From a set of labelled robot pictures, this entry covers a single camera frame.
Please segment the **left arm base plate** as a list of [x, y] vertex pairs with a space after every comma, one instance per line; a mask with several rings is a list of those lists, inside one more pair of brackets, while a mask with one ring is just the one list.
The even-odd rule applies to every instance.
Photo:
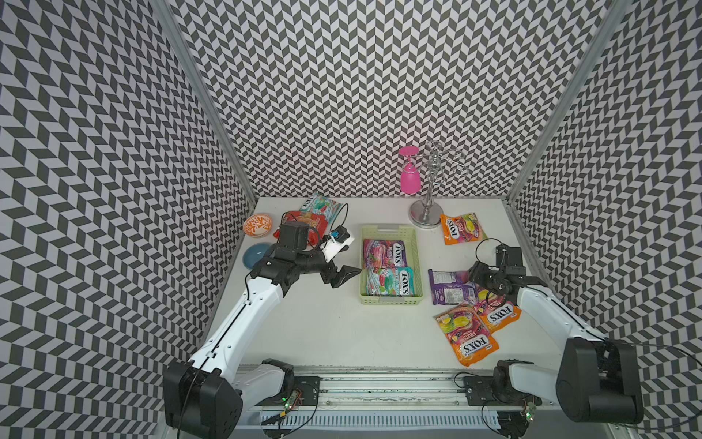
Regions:
[[322, 378], [320, 376], [300, 376], [295, 377], [292, 384], [285, 384], [283, 390], [259, 403], [262, 407], [283, 408], [285, 404], [296, 407], [316, 406], [319, 401]]

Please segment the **purple candy bag back side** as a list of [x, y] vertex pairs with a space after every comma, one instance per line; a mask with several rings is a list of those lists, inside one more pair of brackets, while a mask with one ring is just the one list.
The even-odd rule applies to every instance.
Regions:
[[429, 270], [431, 301], [433, 305], [475, 305], [479, 301], [479, 289], [469, 281], [467, 271]]

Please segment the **teal Fox's mint candy bag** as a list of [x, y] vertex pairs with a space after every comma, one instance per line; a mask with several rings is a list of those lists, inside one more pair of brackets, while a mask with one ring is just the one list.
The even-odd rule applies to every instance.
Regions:
[[414, 272], [409, 267], [374, 268], [367, 272], [368, 296], [416, 296]]

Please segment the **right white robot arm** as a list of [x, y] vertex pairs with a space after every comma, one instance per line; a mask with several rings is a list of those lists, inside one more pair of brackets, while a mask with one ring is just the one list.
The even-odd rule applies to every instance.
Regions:
[[537, 397], [559, 404], [577, 423], [643, 421], [635, 348], [606, 338], [568, 310], [544, 281], [527, 275], [520, 248], [499, 244], [495, 264], [476, 261], [468, 279], [531, 316], [561, 350], [555, 371], [522, 360], [499, 361], [491, 383], [499, 402]]

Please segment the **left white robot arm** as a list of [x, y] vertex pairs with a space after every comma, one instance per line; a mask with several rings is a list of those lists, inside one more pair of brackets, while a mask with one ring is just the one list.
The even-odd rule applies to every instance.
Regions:
[[317, 243], [309, 243], [312, 227], [287, 221], [279, 237], [244, 277], [244, 292], [230, 314], [188, 361], [172, 361], [163, 376], [166, 425], [197, 438], [228, 438], [241, 415], [273, 400], [283, 411], [270, 418], [281, 424], [309, 393], [296, 387], [292, 365], [268, 359], [242, 376], [243, 355], [270, 313], [304, 274], [319, 274], [338, 288], [360, 274], [358, 267], [336, 267], [335, 257], [354, 238], [339, 226]]

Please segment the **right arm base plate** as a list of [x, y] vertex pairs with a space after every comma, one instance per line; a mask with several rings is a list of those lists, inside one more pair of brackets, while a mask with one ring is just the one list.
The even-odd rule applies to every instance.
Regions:
[[470, 407], [479, 407], [486, 402], [499, 406], [524, 407], [535, 404], [539, 407], [543, 400], [537, 396], [518, 391], [495, 391], [493, 379], [483, 376], [462, 375], [459, 378], [459, 389], [463, 392]]

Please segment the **purple Fox's berries candy bag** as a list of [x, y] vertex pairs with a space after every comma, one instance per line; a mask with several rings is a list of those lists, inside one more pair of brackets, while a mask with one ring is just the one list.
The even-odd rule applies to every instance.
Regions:
[[363, 263], [367, 269], [408, 267], [404, 241], [365, 239]]

